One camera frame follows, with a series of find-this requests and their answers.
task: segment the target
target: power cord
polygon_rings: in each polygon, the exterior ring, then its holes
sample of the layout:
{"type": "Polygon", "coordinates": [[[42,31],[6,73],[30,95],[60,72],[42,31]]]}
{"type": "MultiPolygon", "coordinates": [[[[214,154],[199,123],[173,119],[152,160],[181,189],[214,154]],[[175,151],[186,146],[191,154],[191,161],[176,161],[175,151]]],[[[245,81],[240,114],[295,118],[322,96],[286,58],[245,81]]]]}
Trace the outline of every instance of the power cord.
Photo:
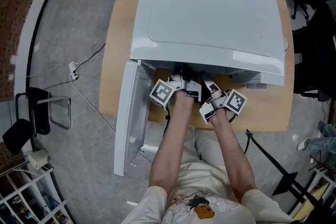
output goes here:
{"type": "MultiPolygon", "coordinates": [[[[88,60],[94,60],[97,56],[103,55],[103,54],[104,54],[104,52],[102,52],[101,54],[97,54],[96,56],[94,56],[94,57],[92,57],[92,58],[90,58],[88,60]]],[[[76,63],[74,63],[74,65],[80,65],[81,63],[84,63],[85,61],[83,61],[83,62],[76,62],[76,63]]]]}
{"type": "Polygon", "coordinates": [[[47,90],[47,89],[50,89],[50,88],[55,87],[55,86],[59,86],[59,85],[66,84],[66,83],[70,83],[71,81],[65,81],[65,82],[61,82],[61,83],[59,83],[59,84],[55,84],[55,85],[52,85],[52,86],[48,86],[48,87],[46,87],[46,88],[43,88],[42,90],[47,90]]]}
{"type": "Polygon", "coordinates": [[[163,131],[163,136],[164,136],[164,134],[167,131],[167,128],[168,128],[168,125],[169,125],[169,121],[170,121],[170,111],[169,111],[168,105],[166,106],[166,108],[167,108],[167,115],[166,115],[165,119],[167,120],[167,123],[166,123],[166,127],[164,128],[164,131],[163,131]]]}
{"type": "Polygon", "coordinates": [[[71,73],[69,74],[69,82],[71,83],[71,85],[75,88],[75,90],[85,99],[85,101],[87,101],[87,103],[96,111],[96,113],[100,116],[100,118],[104,121],[104,123],[106,123],[108,125],[108,127],[114,131],[114,133],[116,133],[116,131],[111,127],[110,124],[108,124],[108,122],[100,115],[100,113],[98,112],[98,110],[88,101],[88,99],[86,99],[86,97],[76,88],[76,86],[73,84],[72,80],[71,80],[71,73]]]}
{"type": "Polygon", "coordinates": [[[323,112],[324,112],[324,117],[323,117],[323,122],[324,122],[324,120],[326,119],[326,117],[325,117],[326,113],[325,113],[325,110],[324,110],[323,102],[321,102],[321,103],[322,103],[322,110],[323,110],[323,112]]]}
{"type": "Polygon", "coordinates": [[[246,154],[247,152],[248,146],[250,145],[250,139],[253,136],[253,133],[251,133],[249,129],[246,129],[246,135],[247,135],[247,142],[246,142],[246,148],[245,148],[244,154],[246,154]]]}
{"type": "Polygon", "coordinates": [[[140,151],[138,152],[140,156],[142,156],[144,159],[146,159],[147,161],[149,161],[150,163],[152,163],[148,158],[146,158],[145,156],[143,156],[140,151]]]}
{"type": "Polygon", "coordinates": [[[95,57],[95,54],[97,54],[98,52],[100,52],[104,47],[105,47],[105,45],[106,45],[106,43],[104,43],[104,45],[99,49],[99,50],[97,50],[92,56],[90,56],[88,59],[86,59],[85,61],[83,61],[83,62],[80,62],[80,63],[76,63],[76,65],[78,65],[79,64],[79,66],[76,68],[76,70],[75,71],[77,71],[82,65],[84,65],[87,61],[89,61],[89,60],[93,60],[95,57]]]}
{"type": "Polygon", "coordinates": [[[232,118],[229,119],[229,122],[232,122],[232,121],[236,118],[236,116],[238,116],[238,114],[235,113],[235,114],[232,116],[232,118]]]}
{"type": "MultiPolygon", "coordinates": [[[[64,57],[61,61],[64,61],[65,59],[68,59],[70,62],[71,59],[68,58],[68,57],[64,57]]],[[[25,77],[13,77],[13,79],[25,79],[25,78],[31,78],[31,77],[37,77],[37,76],[42,76],[42,75],[45,75],[46,73],[49,73],[49,72],[52,72],[54,71],[56,68],[60,67],[61,65],[58,65],[58,66],[55,66],[54,68],[50,69],[50,70],[47,70],[46,72],[42,73],[42,74],[35,74],[35,75],[30,75],[30,76],[25,76],[25,77]]]]}

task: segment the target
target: gray floor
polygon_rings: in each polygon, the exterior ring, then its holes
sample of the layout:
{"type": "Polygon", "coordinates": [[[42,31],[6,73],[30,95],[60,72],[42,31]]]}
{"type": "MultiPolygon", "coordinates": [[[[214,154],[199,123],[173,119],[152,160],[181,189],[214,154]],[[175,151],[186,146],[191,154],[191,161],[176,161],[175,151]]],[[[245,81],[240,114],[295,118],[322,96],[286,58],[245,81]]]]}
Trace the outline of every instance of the gray floor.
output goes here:
{"type": "MultiPolygon", "coordinates": [[[[98,50],[106,40],[115,0],[49,0],[44,11],[33,54],[31,74],[40,74],[60,65],[44,76],[33,77],[31,85],[45,88],[69,79],[69,57],[81,62],[98,50]]],[[[288,0],[289,12],[293,2],[288,0]]],[[[293,29],[305,25],[302,13],[292,21],[293,29]]],[[[80,79],[74,84],[97,108],[102,56],[89,61],[80,69],[80,79]]],[[[120,223],[138,203],[146,190],[150,163],[138,155],[124,177],[113,174],[114,133],[98,117],[71,84],[50,88],[55,95],[72,99],[72,128],[64,131],[54,125],[47,136],[39,136],[51,154],[57,183],[63,196],[71,198],[68,208],[77,223],[120,223]]],[[[314,136],[318,120],[323,119],[322,103],[294,94],[291,120],[287,132],[255,133],[260,144],[284,166],[288,172],[299,171],[298,181],[305,184],[311,173],[308,152],[297,152],[296,145],[307,136],[314,136]]],[[[116,117],[103,115],[115,128],[116,117]]],[[[164,125],[148,123],[146,140],[160,140],[164,125]]],[[[237,133],[242,147],[246,136],[237,133]]],[[[145,153],[149,159],[153,153],[145,153]]],[[[281,174],[253,145],[247,152],[260,190],[271,196],[281,174]]],[[[290,194],[273,197],[287,211],[294,203],[290,194]]]]}

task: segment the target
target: black cable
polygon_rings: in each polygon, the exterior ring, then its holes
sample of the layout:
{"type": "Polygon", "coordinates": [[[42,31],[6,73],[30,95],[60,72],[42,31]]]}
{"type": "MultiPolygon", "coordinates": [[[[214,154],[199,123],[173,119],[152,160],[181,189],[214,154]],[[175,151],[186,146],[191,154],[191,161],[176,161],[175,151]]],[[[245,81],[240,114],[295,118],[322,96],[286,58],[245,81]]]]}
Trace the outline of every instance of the black cable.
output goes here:
{"type": "Polygon", "coordinates": [[[10,112],[10,107],[11,107],[11,105],[10,105],[10,103],[8,102],[8,109],[9,109],[9,118],[10,118],[10,124],[11,124],[11,126],[13,126],[13,123],[12,123],[12,114],[11,114],[11,112],[10,112]]]}
{"type": "Polygon", "coordinates": [[[166,124],[166,127],[165,127],[164,131],[163,131],[163,136],[167,131],[168,124],[169,124],[169,121],[170,121],[170,111],[169,111],[168,105],[167,105],[166,108],[167,108],[167,115],[166,115],[167,124],[166,124]]]}
{"type": "Polygon", "coordinates": [[[321,102],[322,103],[322,110],[323,110],[323,112],[324,112],[324,117],[323,117],[323,122],[324,122],[324,120],[326,119],[326,117],[325,117],[325,111],[324,111],[324,105],[323,105],[323,102],[321,102]]]}
{"type": "Polygon", "coordinates": [[[253,133],[251,133],[248,129],[246,129],[246,135],[247,135],[247,142],[246,142],[246,148],[244,151],[244,154],[246,154],[248,146],[250,145],[250,136],[253,135],[253,133]]]}
{"type": "Polygon", "coordinates": [[[100,51],[103,49],[103,47],[105,47],[105,45],[106,45],[106,43],[104,43],[104,45],[103,45],[99,50],[97,50],[93,55],[91,55],[88,59],[86,59],[84,62],[80,63],[79,66],[76,68],[76,70],[75,70],[74,72],[76,72],[76,71],[80,68],[81,65],[84,65],[84,64],[85,64],[87,61],[89,61],[93,56],[95,56],[95,54],[97,54],[98,52],[100,52],[100,51]]]}
{"type": "Polygon", "coordinates": [[[260,149],[260,151],[274,164],[274,166],[284,175],[284,177],[290,181],[302,194],[306,195],[309,201],[313,204],[313,206],[318,205],[317,199],[312,196],[309,192],[307,192],[299,183],[297,183],[294,179],[290,177],[288,172],[266,151],[262,146],[258,144],[258,142],[253,138],[253,134],[246,129],[246,135],[250,137],[252,142],[260,149]]]}
{"type": "Polygon", "coordinates": [[[62,85],[62,84],[66,84],[66,83],[69,83],[69,82],[70,82],[70,80],[65,81],[65,82],[61,82],[61,83],[59,83],[59,84],[55,84],[55,85],[52,85],[52,86],[43,88],[42,90],[46,90],[46,89],[49,89],[49,88],[52,88],[52,87],[55,87],[55,86],[59,86],[59,85],[62,85]]]}
{"type": "Polygon", "coordinates": [[[235,113],[235,114],[232,116],[232,118],[229,119],[229,122],[232,122],[232,121],[235,119],[236,116],[237,116],[237,114],[235,113]]]}

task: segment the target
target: black tripod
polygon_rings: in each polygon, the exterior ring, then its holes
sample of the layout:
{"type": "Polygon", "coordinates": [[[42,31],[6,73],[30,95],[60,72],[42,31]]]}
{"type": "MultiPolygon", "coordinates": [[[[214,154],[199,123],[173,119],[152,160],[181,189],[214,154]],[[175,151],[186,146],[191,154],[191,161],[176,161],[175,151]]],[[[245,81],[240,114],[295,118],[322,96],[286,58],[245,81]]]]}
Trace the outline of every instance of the black tripod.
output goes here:
{"type": "Polygon", "coordinates": [[[305,199],[303,196],[305,195],[308,200],[311,202],[311,204],[314,206],[314,209],[309,214],[307,220],[304,222],[305,224],[315,224],[315,223],[325,223],[325,224],[332,224],[336,223],[336,216],[333,216],[333,212],[331,208],[325,207],[323,205],[323,199],[320,199],[317,201],[317,199],[312,196],[309,192],[307,192],[299,183],[297,183],[289,174],[288,172],[266,151],[263,149],[262,146],[258,144],[258,142],[253,138],[253,134],[246,130],[246,135],[248,137],[245,153],[248,149],[249,141],[252,140],[252,142],[261,150],[262,153],[275,165],[276,168],[284,175],[284,178],[286,178],[288,181],[290,181],[297,189],[302,193],[301,197],[298,197],[298,192],[295,190],[294,192],[291,192],[295,197],[299,198],[301,202],[303,203],[305,199]]]}

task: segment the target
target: washing machine lid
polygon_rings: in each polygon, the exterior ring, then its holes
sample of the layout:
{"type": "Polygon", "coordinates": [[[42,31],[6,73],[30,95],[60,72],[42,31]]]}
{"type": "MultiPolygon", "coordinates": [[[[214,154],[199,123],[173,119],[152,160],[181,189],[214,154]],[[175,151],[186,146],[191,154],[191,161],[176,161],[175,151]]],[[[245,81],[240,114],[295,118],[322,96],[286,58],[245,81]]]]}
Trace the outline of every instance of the washing machine lid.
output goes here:
{"type": "Polygon", "coordinates": [[[130,58],[284,75],[276,0],[139,0],[130,58]]]}

